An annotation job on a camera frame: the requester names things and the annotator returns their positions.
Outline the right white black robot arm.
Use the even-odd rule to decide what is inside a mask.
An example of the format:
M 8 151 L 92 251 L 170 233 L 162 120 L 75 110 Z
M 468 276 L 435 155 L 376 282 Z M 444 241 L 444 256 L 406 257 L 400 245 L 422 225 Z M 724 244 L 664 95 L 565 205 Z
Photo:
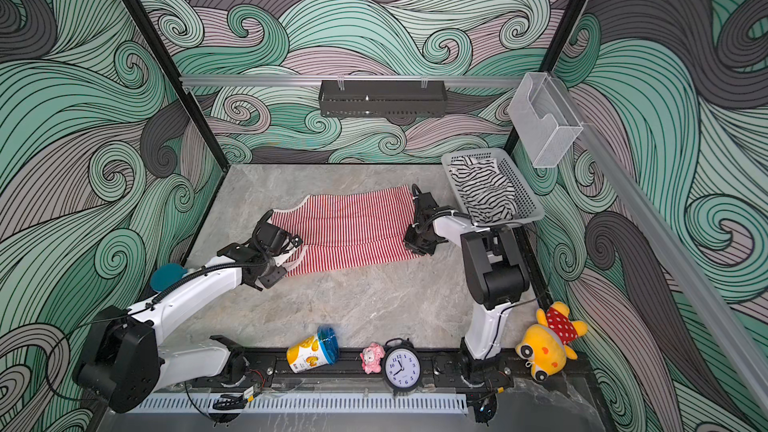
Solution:
M 467 213 L 438 205 L 417 185 L 411 186 L 411 194 L 414 216 L 404 235 L 405 248 L 424 256 L 451 243 L 461 251 L 474 306 L 457 361 L 462 378 L 475 386 L 498 364 L 507 317 L 530 286 L 529 268 L 508 226 L 481 226 Z

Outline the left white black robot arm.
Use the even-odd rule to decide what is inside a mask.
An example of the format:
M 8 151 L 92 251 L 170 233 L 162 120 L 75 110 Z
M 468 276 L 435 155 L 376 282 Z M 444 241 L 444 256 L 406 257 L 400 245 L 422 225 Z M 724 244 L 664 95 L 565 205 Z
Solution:
M 125 413 L 167 386 L 200 378 L 240 385 L 248 361 L 242 346 L 223 336 L 168 347 L 168 337 L 220 296 L 248 286 L 273 287 L 287 273 L 288 259 L 303 244 L 265 213 L 249 239 L 231 243 L 204 266 L 185 273 L 157 294 L 126 309 L 110 306 L 89 326 L 73 382 L 113 411 Z

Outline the red white striped tank top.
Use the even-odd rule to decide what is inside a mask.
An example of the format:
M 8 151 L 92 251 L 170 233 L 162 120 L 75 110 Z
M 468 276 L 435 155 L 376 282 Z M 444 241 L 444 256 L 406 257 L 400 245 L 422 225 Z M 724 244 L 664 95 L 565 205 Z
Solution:
M 270 223 L 302 239 L 289 277 L 412 260 L 404 237 L 414 218 L 406 185 L 351 195 L 309 195 Z

